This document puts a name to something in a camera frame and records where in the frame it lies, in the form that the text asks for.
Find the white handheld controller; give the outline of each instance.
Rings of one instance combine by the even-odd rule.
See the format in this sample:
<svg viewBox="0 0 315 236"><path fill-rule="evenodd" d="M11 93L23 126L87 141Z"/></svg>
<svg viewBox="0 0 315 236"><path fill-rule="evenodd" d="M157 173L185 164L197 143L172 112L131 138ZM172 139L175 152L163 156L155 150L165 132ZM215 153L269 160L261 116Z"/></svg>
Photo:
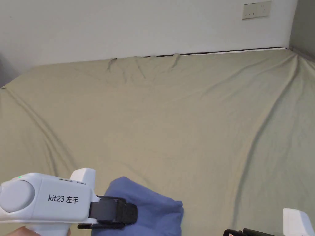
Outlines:
<svg viewBox="0 0 315 236"><path fill-rule="evenodd" d="M74 171L70 179L39 173L13 178L0 186L0 223L25 223L41 236L66 236L72 223L91 229L93 225L110 228L117 222L123 228L136 222L135 205L124 199L96 196L94 186L95 170L89 168ZM116 212L117 205L124 211ZM130 205L133 211L128 214L134 218L123 222L126 206Z"/></svg>
<svg viewBox="0 0 315 236"><path fill-rule="evenodd" d="M283 234L285 236L315 236L308 215L289 208L283 209Z"/></svg>

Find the black clamp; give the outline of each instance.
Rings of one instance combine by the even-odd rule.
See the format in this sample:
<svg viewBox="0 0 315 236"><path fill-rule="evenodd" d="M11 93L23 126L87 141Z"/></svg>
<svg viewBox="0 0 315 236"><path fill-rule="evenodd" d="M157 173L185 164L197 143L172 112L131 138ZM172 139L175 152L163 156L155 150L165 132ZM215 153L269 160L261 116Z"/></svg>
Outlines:
<svg viewBox="0 0 315 236"><path fill-rule="evenodd" d="M230 235L232 235L232 236L274 236L272 234L267 234L267 233L255 231L252 229L247 229L247 228L244 228L243 232L241 230L236 231L236 230L232 230L232 229L227 229L223 233L223 236L230 236Z"/></svg>
<svg viewBox="0 0 315 236"><path fill-rule="evenodd" d="M124 198L98 196L99 202L91 202L89 218L98 224L79 224L78 229L123 229L135 224L138 219L136 205L126 202Z"/></svg>

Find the finger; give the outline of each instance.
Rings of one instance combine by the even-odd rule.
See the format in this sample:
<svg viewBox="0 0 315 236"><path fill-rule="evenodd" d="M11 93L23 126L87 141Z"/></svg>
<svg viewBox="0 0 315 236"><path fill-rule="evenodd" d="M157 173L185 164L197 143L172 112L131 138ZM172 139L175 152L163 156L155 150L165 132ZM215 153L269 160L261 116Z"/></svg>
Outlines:
<svg viewBox="0 0 315 236"><path fill-rule="evenodd" d="M6 236L39 236L39 234L25 228L24 226L24 227L16 229L15 231L7 234Z"/></svg>

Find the wall switch plate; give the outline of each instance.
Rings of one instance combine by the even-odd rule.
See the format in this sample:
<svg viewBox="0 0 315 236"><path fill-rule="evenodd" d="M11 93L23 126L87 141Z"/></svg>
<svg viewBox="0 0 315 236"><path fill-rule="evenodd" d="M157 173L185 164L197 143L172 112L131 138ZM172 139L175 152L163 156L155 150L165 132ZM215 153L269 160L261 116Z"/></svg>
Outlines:
<svg viewBox="0 0 315 236"><path fill-rule="evenodd" d="M257 3L257 17L269 16L271 10L271 1Z"/></svg>
<svg viewBox="0 0 315 236"><path fill-rule="evenodd" d="M245 4L243 8L243 20L269 16L271 1Z"/></svg>
<svg viewBox="0 0 315 236"><path fill-rule="evenodd" d="M243 9L243 20L256 18L257 15L257 3L245 4Z"/></svg>

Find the sheet wrinkle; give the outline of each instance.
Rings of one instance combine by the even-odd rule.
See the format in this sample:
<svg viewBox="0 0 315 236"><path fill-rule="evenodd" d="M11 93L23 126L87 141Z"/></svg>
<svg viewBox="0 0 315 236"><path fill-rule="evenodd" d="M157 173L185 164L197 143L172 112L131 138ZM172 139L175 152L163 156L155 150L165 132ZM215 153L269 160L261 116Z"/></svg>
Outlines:
<svg viewBox="0 0 315 236"><path fill-rule="evenodd" d="M265 70L260 71L259 73L257 73L257 76L260 75L260 74L265 73L266 71L273 70L273 69L275 69L275 68L281 67L281 66L283 66L283 64L287 63L288 61L290 61L291 59L293 59L293 58L295 58L295 57L296 57L296 55L289 56L289 57L285 58L284 60L280 61L279 63L274 64L274 65L272 65L271 67L269 67L269 68L267 68L267 69L265 69Z"/></svg>
<svg viewBox="0 0 315 236"><path fill-rule="evenodd" d="M315 61L310 61L310 60L307 60L305 59L304 57L300 56L300 59L303 60L303 62L305 62L310 68L311 68L311 71L315 71Z"/></svg>
<svg viewBox="0 0 315 236"><path fill-rule="evenodd" d="M174 69L175 66L177 66L178 61L179 61L179 59L180 59L180 57L181 57L180 54L175 54L174 56L172 56L172 58L174 58L174 62L173 62L173 64L171 65L171 67L169 68L169 70L172 70L172 69Z"/></svg>
<svg viewBox="0 0 315 236"><path fill-rule="evenodd" d="M146 80L146 76L145 76L145 74L143 73L143 71L142 71L142 69L141 69L141 67L140 67L140 65L139 65L138 59L135 59L135 62L136 62L138 71L139 71L139 72L141 73L141 75L142 75L142 78L143 78L144 80Z"/></svg>
<svg viewBox="0 0 315 236"><path fill-rule="evenodd" d="M59 146L64 151L66 157L68 158L70 164L72 165L71 168L68 164L65 165L67 171L71 173L74 169L78 169L78 166L76 162L74 161L74 158L71 156L70 152L67 150L67 148L64 146L63 142L57 137L57 135L53 132L53 130L50 128L50 126L45 122L44 119L42 119L32 108L30 105L28 105L22 98L20 98L17 94L15 94L10 89L6 88L6 92L8 95L29 115L29 117L34 121L34 124L42 131L44 136L49 140L51 143L53 149L58 154L58 157L60 160L63 160L62 156L58 152L57 148L55 147L55 144L51 140L51 137L49 137L49 134L56 140L56 142L59 144Z"/></svg>
<svg viewBox="0 0 315 236"><path fill-rule="evenodd" d="M309 77L312 77L312 79L310 79L310 81L314 84L315 83L315 65L311 64L310 61L305 60L304 58L300 57L300 60L303 62L303 64L307 67L307 73L312 75Z"/></svg>
<svg viewBox="0 0 315 236"><path fill-rule="evenodd" d="M111 66L117 61L117 58L113 58L108 62L107 70L111 72Z"/></svg>
<svg viewBox="0 0 315 236"><path fill-rule="evenodd" d="M54 161L54 158L53 158L53 154L51 152L51 149L49 147L49 144L47 143L47 141L45 140L45 145L46 145L46 148L47 148L47 151L48 151L48 157L47 157L47 162L51 164L51 167L53 169L53 173L55 176L59 176L59 172L57 170L57 165Z"/></svg>
<svg viewBox="0 0 315 236"><path fill-rule="evenodd" d="M3 105L2 105L2 103L3 103L3 98L2 98L2 93L1 93L1 91L0 91L0 118L1 119L3 119Z"/></svg>
<svg viewBox="0 0 315 236"><path fill-rule="evenodd" d="M197 70L197 71L192 71L192 70L190 69L190 67L186 67L185 69L180 70L181 73L184 72L184 71L186 71L186 70L188 71L185 75L183 75L183 76L180 77L180 78L181 78L180 83L177 81L177 84L170 85L170 86L168 86L168 88L174 88L174 87L183 86L183 85L186 85L186 84L188 84L188 83L191 83L192 80L186 80L186 81L184 81L184 82L182 82L182 80L183 80L183 79L186 79L186 78L192 78L192 77L195 76L196 74L198 74L198 73L200 73L200 72L202 72L202 71L204 71L204 70L208 70L209 68L211 68L211 67L209 67L209 66L206 67L206 66L205 66L205 67L202 67L201 69L199 69L199 70ZM199 92L202 92L202 91L204 91L204 88L195 91L195 93L199 93Z"/></svg>
<svg viewBox="0 0 315 236"><path fill-rule="evenodd" d="M22 139L23 139L23 143L27 143L27 141L29 141L31 139L31 134L27 134L26 138L22 137ZM28 156L33 156L33 153L31 152L32 148L35 149L33 143L30 143L30 145L26 146L26 153L28 154ZM37 161L35 159L31 159L30 161L32 162L33 166L36 166Z"/></svg>
<svg viewBox="0 0 315 236"><path fill-rule="evenodd" d="M202 99L204 96L206 96L208 93L210 93L211 91L213 91L215 88L217 88L218 86L222 85L222 84L225 84L227 83L228 81L230 80L233 80L236 76L238 76L239 74L241 74L244 70L246 70L247 68L250 68L252 66L255 66L255 65L259 65L260 63L264 63L265 61L269 60L269 58L265 58L263 60L260 60L258 62L255 62L253 64L250 64L250 65L247 65L247 66L244 66L243 68L241 69L238 69L236 72L232 73L230 76L228 76L227 78L225 78L224 80L221 80L213 85L211 85L210 87L208 87L206 89L206 91L204 91L201 96L200 96L200 99Z"/></svg>
<svg viewBox="0 0 315 236"><path fill-rule="evenodd" d="M124 84L127 84L128 82L128 78L126 76L126 71L119 65L119 63L116 63L117 67L122 71L123 73L123 81L124 81Z"/></svg>
<svg viewBox="0 0 315 236"><path fill-rule="evenodd" d="M125 167L127 167L128 170L130 170L132 173L134 173L136 176L138 176L140 179L142 179L146 184L147 184L147 188L150 188L150 189L156 189L155 188L155 185L150 182L144 175L142 175L139 171L135 170L130 164L128 163L125 163L123 161L120 161L120 160L113 160L112 158L109 158L108 160L112 161L113 163L120 163L122 165L124 165Z"/></svg>
<svg viewBox="0 0 315 236"><path fill-rule="evenodd" d="M269 68L267 68L267 69L265 69L265 70L263 70L263 71L260 71L260 72L256 73L255 75L253 75L253 76L251 77L251 79L250 79L246 84L244 84L243 86L241 86L241 87L239 87L238 89L234 90L232 93L230 93L230 94L228 94L227 96L225 96L225 97L223 98L223 101L226 101L226 100L228 100L228 99L230 99L230 98L232 98L232 97L238 95L238 94L244 89L244 87L251 86L251 85L256 81L256 79L257 79L257 77L258 77L259 75L261 75L261 74L263 74L263 73L266 73L266 72L268 72L268 71L270 71L270 70L273 70L273 69L275 69L276 67L282 65L283 63L285 63L285 62L287 62L287 61L289 61L289 60L291 60L291 59L293 59L293 57L286 58L285 60L281 61L279 64L273 65L273 66L271 66L271 67L269 67Z"/></svg>
<svg viewBox="0 0 315 236"><path fill-rule="evenodd" d="M291 112L290 112L290 117L292 118L294 116L294 111L296 110L296 107L297 107L297 104L301 101L301 98L302 96L304 95L304 91L305 91L305 81L303 79L300 79L300 82L302 83L302 88L301 88L301 91L300 91L300 94L298 96L298 98L296 99L295 101L295 104L294 106L292 106L292 109L291 109ZM277 174L277 170L280 169L280 166L283 165L284 163L287 162L288 160L288 154L289 154L289 151L292 147L292 144L293 144L293 133L294 131L296 130L296 128L298 127L297 123L299 122L299 116L297 116L294 121L293 121L293 125L290 129L290 133L289 133L289 138L290 138L290 143L291 145L286 145L286 150L285 150L285 153L281 156L281 158L278 158L277 161L276 161L276 164L275 164L275 167L274 167L274 171L271 173L271 175L268 175L266 181L264 182L264 185L266 183L269 183L272 179L275 178L275 175ZM261 192L263 191L263 185L261 186L261 189L258 190L258 193L260 194Z"/></svg>
<svg viewBox="0 0 315 236"><path fill-rule="evenodd" d="M95 78L95 76L89 74L89 73L86 72L86 71L82 71L82 70L80 70L79 68L76 68L75 66L72 66L72 65L69 65L69 67L71 67L72 69L74 69L74 70L77 71L77 72L80 72L80 74L82 74L82 75L86 75L87 77L89 77L89 78L91 78L91 79L93 79L93 80L99 81L98 78Z"/></svg>
<svg viewBox="0 0 315 236"><path fill-rule="evenodd" d="M237 189L236 189L236 193L234 194L232 192L233 195L235 195L235 201L234 201L234 210L233 210L233 217L232 217L232 228L236 227L236 220L237 220L237 216L238 216L238 212L239 212L239 205L240 205L240 201L241 201L241 194L242 194L242 190L243 190L243 186L245 183L245 179L246 179L246 175L248 174L249 171L249 166L252 160L252 156L253 156L253 152L255 149L255 146L257 145L257 142L263 132L263 130L265 129L270 117L273 115L276 107L279 104L279 101L283 98L283 96L286 94L286 92L288 91L288 89L290 88L290 86L292 85L294 79L297 76L298 73L298 66L299 66L299 60L298 57L295 55L295 65L292 66L294 68L293 71L290 72L289 75L289 79L286 81L286 83L284 84L284 86L281 87L278 95L276 96L276 98L274 99L274 101L266 108L265 112L263 113L264 115L262 117L260 117L258 119L258 122L256 123L256 125L258 125L257 129L255 129L255 131L252 133L252 136L249 140L249 146L246 147L245 150L247 152L246 158L245 158L245 162L242 164L240 163L239 166L243 166L243 171L241 172L241 177L240 178L235 178L235 179L239 179L239 183L237 185Z"/></svg>

